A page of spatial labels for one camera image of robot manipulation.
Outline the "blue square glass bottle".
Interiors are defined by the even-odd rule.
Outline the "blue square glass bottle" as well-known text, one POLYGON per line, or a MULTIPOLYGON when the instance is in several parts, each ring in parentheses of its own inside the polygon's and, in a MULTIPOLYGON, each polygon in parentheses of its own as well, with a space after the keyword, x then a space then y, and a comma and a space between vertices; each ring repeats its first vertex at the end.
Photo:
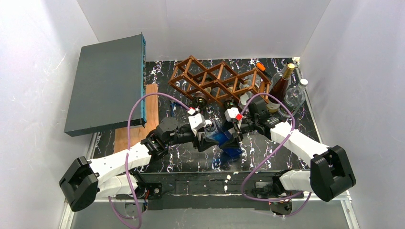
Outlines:
POLYGON ((204 140, 214 146, 219 146, 229 158, 238 158, 242 154, 242 149, 233 123, 225 121, 221 124, 216 119, 208 120, 208 122, 204 127, 204 140))

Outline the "dark bottle gold cap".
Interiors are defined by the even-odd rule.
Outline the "dark bottle gold cap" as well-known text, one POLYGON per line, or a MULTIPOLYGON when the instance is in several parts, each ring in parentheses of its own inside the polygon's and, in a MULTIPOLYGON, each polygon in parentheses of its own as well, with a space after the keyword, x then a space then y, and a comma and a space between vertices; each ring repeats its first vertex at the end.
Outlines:
MULTIPOLYGON (((270 95, 275 97, 280 102, 283 102, 286 95, 287 89, 290 85, 290 78, 294 72, 295 65, 293 63, 288 63, 287 69, 284 72, 282 78, 273 87, 272 91, 269 92, 270 95)), ((274 98, 269 97, 269 103, 267 108, 271 113, 275 113, 280 108, 280 103, 278 103, 274 98)))

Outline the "clear bottle white neck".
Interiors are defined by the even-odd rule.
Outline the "clear bottle white neck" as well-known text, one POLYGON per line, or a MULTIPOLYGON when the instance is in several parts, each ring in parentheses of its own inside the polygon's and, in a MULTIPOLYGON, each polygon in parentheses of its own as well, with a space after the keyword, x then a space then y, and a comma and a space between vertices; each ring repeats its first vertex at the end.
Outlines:
POLYGON ((305 89, 308 83, 307 79, 300 79, 300 82, 296 87, 287 90, 284 98, 284 105, 290 112, 297 110, 305 102, 305 89))

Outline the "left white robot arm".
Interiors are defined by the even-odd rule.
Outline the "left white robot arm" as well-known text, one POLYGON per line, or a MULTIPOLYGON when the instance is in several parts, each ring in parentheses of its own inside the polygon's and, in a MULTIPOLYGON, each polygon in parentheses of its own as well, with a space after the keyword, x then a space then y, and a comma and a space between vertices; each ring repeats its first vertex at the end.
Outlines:
POLYGON ((199 151, 210 148, 217 144, 212 136, 220 129, 219 121, 205 119, 201 114, 190 116, 189 123, 182 126, 175 118, 166 117, 129 149, 91 160, 78 157, 59 186, 73 212, 85 209, 97 198, 132 194, 142 181, 129 173, 131 169, 161 159, 172 145, 192 142, 199 151))

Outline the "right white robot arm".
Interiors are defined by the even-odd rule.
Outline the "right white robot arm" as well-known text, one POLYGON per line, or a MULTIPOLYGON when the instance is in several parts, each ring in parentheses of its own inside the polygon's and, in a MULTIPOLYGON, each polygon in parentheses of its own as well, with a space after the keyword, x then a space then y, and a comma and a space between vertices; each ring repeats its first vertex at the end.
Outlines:
POLYGON ((329 147, 305 136, 291 123, 274 118, 269 111, 258 109, 262 102, 252 98, 246 104, 250 116, 244 117, 236 107, 226 109, 226 120, 234 125, 233 139, 240 142, 242 135, 256 130, 259 134, 278 143, 276 153, 285 147, 309 166, 308 171, 283 170, 272 178, 269 192, 275 196, 273 201, 283 201, 283 193, 307 191, 321 200, 329 202, 336 196, 356 185, 356 178, 346 151, 341 146, 329 147))

